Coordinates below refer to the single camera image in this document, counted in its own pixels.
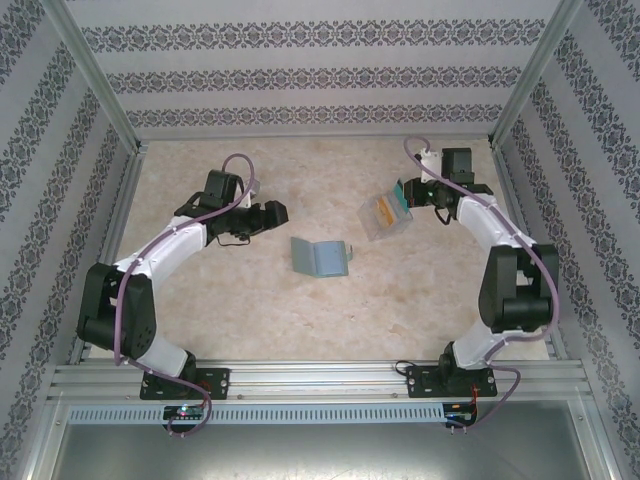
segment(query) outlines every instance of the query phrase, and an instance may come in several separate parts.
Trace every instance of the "marble surface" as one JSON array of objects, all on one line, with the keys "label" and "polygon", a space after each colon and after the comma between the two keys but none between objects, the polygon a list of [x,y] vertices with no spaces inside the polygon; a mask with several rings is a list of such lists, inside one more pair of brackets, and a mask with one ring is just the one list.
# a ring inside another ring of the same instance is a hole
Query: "marble surface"
[{"label": "marble surface", "polygon": [[[434,150],[454,146],[472,148],[476,181],[504,205],[487,140],[432,141]],[[176,270],[156,299],[159,332],[171,342],[210,359],[428,360],[477,318],[486,254],[464,227],[414,209],[402,234],[369,242],[359,222],[369,196],[419,175],[401,138],[152,142],[119,258],[159,232],[234,152],[255,163],[256,201],[279,200],[290,221],[246,247],[213,243]],[[240,159],[229,171],[248,176]],[[291,236],[352,244],[349,276],[294,273]],[[548,358],[543,342],[511,345],[500,357]]]}]

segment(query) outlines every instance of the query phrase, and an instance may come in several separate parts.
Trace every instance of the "wall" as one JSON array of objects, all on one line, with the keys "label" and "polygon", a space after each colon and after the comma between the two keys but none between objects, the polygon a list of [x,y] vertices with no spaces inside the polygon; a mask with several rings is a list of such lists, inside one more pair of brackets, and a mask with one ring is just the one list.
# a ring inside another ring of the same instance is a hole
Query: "wall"
[{"label": "wall", "polygon": [[487,134],[557,4],[68,3],[143,139]]},{"label": "wall", "polygon": [[127,152],[42,7],[0,0],[0,479],[65,363]]},{"label": "wall", "polygon": [[561,331],[624,478],[640,476],[640,1],[586,1],[501,145],[527,227],[561,259]]}]

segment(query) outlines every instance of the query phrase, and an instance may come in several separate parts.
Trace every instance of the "purple cable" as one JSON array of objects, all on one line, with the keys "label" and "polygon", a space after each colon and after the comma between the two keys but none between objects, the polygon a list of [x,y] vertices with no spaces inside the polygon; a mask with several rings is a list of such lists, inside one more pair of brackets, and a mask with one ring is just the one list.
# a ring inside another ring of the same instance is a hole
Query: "purple cable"
[{"label": "purple cable", "polygon": [[[164,241],[167,237],[173,235],[175,232],[182,230],[184,228],[187,228],[189,225],[193,225],[194,223],[199,223],[203,220],[209,220],[210,218],[214,218],[217,217],[219,215],[222,215],[223,213],[228,212],[229,210],[234,209],[235,207],[237,207],[240,202],[242,202],[245,197],[247,195],[250,194],[251,189],[253,188],[253,185],[255,183],[255,168],[253,166],[253,162],[251,161],[251,159],[249,157],[247,157],[245,154],[243,153],[233,153],[231,155],[229,155],[225,161],[222,163],[222,170],[224,171],[227,164],[233,159],[233,158],[242,158],[244,160],[246,160],[247,164],[249,165],[249,183],[247,184],[247,188],[245,188],[244,192],[242,193],[242,195],[240,195],[239,198],[237,198],[236,200],[234,200],[232,203],[230,203],[229,205],[227,205],[226,207],[221,208],[220,210],[216,210],[215,212],[211,212],[211,213],[207,213],[206,215],[202,215],[201,217],[197,217],[197,218],[192,218],[191,220],[187,220],[184,223],[181,223],[180,225],[178,225],[177,227],[171,229],[171,230],[167,230],[166,232],[158,235],[156,238],[154,238],[149,245],[147,245],[138,255],[138,257],[136,258],[135,261],[131,262],[131,265],[129,265],[129,267],[127,268],[127,270],[125,271],[123,277],[122,277],[122,281],[120,282],[120,287],[118,289],[118,299],[117,299],[117,303],[116,303],[116,321],[115,321],[115,326],[114,326],[114,339],[113,339],[113,360],[115,362],[115,364],[117,366],[119,366],[122,363],[122,356],[120,354],[120,343],[121,343],[121,339],[122,339],[122,305],[124,302],[124,292],[127,288],[127,283],[129,282],[129,278],[131,277],[131,274],[133,273],[133,271],[136,269],[136,267],[140,264],[140,262],[142,260],[144,260],[144,257],[147,256],[149,254],[149,252],[151,252],[156,246],[158,246],[162,241]],[[193,427],[191,430],[189,430],[188,432],[184,432],[184,433],[180,433],[177,434],[176,432],[174,432],[173,430],[171,430],[171,424],[173,423],[173,418],[169,420],[169,423],[167,424],[167,430],[169,431],[169,435],[180,435],[181,438],[187,437],[189,435],[192,435],[194,433],[196,433],[198,430],[200,430],[208,421],[209,418],[211,417],[211,411],[213,409],[213,405],[211,403],[211,397],[209,396],[209,393],[202,387],[191,383],[191,382],[187,382],[185,380],[182,380],[180,378],[176,378],[176,377],[171,377],[169,375],[165,375],[163,373],[157,372],[155,370],[152,370],[149,367],[146,367],[134,360],[128,360],[128,363],[130,363],[131,365],[133,365],[134,367],[137,367],[147,373],[150,373],[152,375],[155,375],[157,377],[160,377],[164,380],[168,380],[174,383],[177,383],[179,385],[184,385],[185,387],[189,387],[192,388],[193,390],[196,390],[197,392],[201,393],[204,396],[204,401],[207,404],[207,413],[204,417],[204,419],[195,427]]]},{"label": "purple cable", "polygon": [[[429,140],[427,140],[424,137],[421,137],[421,136],[418,136],[418,135],[412,135],[412,136],[406,137],[404,139],[403,145],[404,145],[404,151],[409,156],[409,158],[411,160],[413,160],[413,162],[416,165],[418,165],[418,167],[420,167],[420,169],[422,171],[426,172],[428,175],[430,175],[433,178],[435,178],[436,180],[444,183],[448,187],[451,187],[454,190],[457,190],[458,192],[462,193],[463,195],[466,195],[466,196],[472,198],[473,200],[478,202],[483,207],[488,208],[489,210],[491,210],[491,213],[498,219],[498,221],[500,223],[502,223],[504,225],[504,227],[507,229],[509,234],[515,239],[516,242],[518,242],[518,244],[524,249],[524,251],[527,252],[529,257],[531,257],[531,260],[533,260],[533,262],[536,264],[536,266],[540,269],[540,273],[544,277],[544,280],[547,283],[547,285],[549,286],[549,290],[551,291],[551,311],[552,311],[552,314],[551,314],[551,322],[549,323],[549,326],[547,328],[545,328],[542,332],[540,332],[540,333],[538,333],[536,335],[531,335],[531,336],[528,336],[528,337],[515,337],[514,336],[514,337],[507,337],[507,338],[502,339],[500,342],[495,344],[487,352],[487,354],[484,356],[484,361],[487,363],[487,365],[490,365],[489,362],[490,362],[491,358],[500,349],[502,349],[505,345],[507,345],[507,343],[509,343],[509,342],[535,342],[537,340],[542,340],[543,338],[545,338],[547,336],[547,334],[551,333],[551,331],[554,328],[556,328],[556,326],[558,325],[558,318],[560,316],[560,298],[558,297],[558,289],[556,288],[555,284],[553,283],[553,279],[551,278],[551,274],[549,273],[549,270],[547,270],[547,267],[542,263],[542,260],[540,260],[540,257],[538,257],[536,255],[536,253],[533,251],[533,249],[529,245],[527,245],[527,243],[520,237],[520,235],[518,235],[517,230],[515,230],[511,226],[511,224],[509,223],[507,218],[502,214],[502,212],[500,210],[498,210],[496,207],[494,207],[493,205],[489,204],[482,197],[480,197],[480,196],[478,196],[478,195],[476,195],[474,193],[471,193],[466,188],[461,187],[460,185],[457,185],[457,184],[447,180],[446,178],[443,178],[442,176],[438,175],[434,171],[432,171],[432,170],[428,169],[427,167],[425,167],[424,165],[422,165],[420,160],[417,160],[411,154],[411,151],[409,150],[409,141],[410,140],[414,140],[414,139],[415,140],[420,140],[421,142],[425,143],[426,146],[427,146],[427,150],[431,149],[431,143],[429,142]],[[487,413],[484,417],[482,417],[482,419],[480,419],[479,422],[473,424],[471,427],[467,427],[467,429],[475,428],[476,426],[478,426],[478,425],[482,424],[484,421],[486,421],[488,418],[492,417],[495,414],[495,412],[513,394],[515,389],[520,384],[520,379],[522,378],[522,375],[520,374],[518,369],[513,368],[513,367],[501,367],[501,366],[496,367],[496,366],[493,366],[493,365],[491,365],[491,368],[493,368],[494,370],[503,371],[503,372],[512,372],[512,373],[514,373],[516,375],[516,379],[513,382],[513,385],[511,386],[511,388],[504,394],[504,396],[500,399],[500,401],[496,404],[496,406],[494,408],[492,408],[491,411],[489,413]]]}]

